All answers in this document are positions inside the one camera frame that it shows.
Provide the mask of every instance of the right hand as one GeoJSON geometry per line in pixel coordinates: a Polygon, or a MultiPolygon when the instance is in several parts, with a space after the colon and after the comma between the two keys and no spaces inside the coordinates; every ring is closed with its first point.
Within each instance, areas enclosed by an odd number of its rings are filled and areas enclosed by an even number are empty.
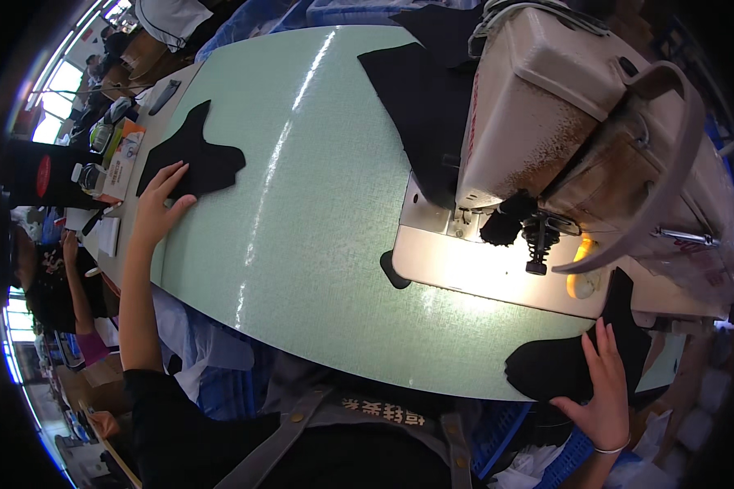
{"type": "Polygon", "coordinates": [[[178,161],[173,165],[161,168],[155,178],[138,198],[136,222],[133,225],[132,243],[139,247],[155,249],[166,233],[174,227],[186,210],[196,203],[196,197],[190,194],[180,197],[171,209],[164,202],[177,186],[182,175],[188,170],[187,164],[178,161]]]}
{"type": "Polygon", "coordinates": [[[549,403],[576,423],[597,448],[616,450],[628,441],[626,371],[617,352],[615,332],[611,324],[604,327],[604,318],[598,318],[596,322],[596,339],[599,353],[587,333],[581,335],[581,347],[585,351],[590,379],[593,381],[592,400],[587,406],[581,406],[562,396],[553,398],[549,403]]]}

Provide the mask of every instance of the silver bracelet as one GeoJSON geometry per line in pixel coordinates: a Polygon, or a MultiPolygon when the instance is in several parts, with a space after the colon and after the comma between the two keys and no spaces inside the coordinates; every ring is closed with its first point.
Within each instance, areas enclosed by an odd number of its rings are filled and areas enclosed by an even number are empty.
{"type": "Polygon", "coordinates": [[[631,434],[630,433],[628,433],[628,441],[626,442],[626,444],[623,445],[623,446],[621,446],[621,447],[619,447],[619,448],[616,448],[614,450],[601,450],[596,445],[593,445],[593,450],[595,450],[598,453],[603,453],[605,455],[610,455],[610,454],[618,453],[618,452],[622,451],[622,449],[625,448],[629,443],[631,443],[631,434]]]}

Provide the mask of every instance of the black sleeve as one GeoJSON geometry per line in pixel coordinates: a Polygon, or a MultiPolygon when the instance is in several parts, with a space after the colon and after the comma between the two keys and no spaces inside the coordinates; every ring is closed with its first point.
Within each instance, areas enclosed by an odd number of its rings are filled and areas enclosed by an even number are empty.
{"type": "Polygon", "coordinates": [[[279,425],[279,417],[244,421],[207,418],[174,377],[127,370],[139,477],[154,487],[214,487],[279,425]]]}

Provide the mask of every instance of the gray apron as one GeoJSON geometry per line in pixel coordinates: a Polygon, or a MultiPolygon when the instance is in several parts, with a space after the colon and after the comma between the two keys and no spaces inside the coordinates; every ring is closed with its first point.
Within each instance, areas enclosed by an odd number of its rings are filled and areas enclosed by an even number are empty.
{"type": "Polygon", "coordinates": [[[333,396],[336,394],[333,393],[333,387],[309,385],[305,392],[292,394],[286,391],[288,395],[277,401],[281,412],[280,427],[226,475],[215,489],[258,488],[307,427],[362,423],[392,425],[402,429],[427,445],[449,465],[452,489],[470,489],[470,450],[465,442],[460,414],[440,417],[439,431],[444,434],[444,443],[433,435],[431,424],[434,422],[407,409],[403,410],[401,406],[346,397],[338,399],[333,396]]]}

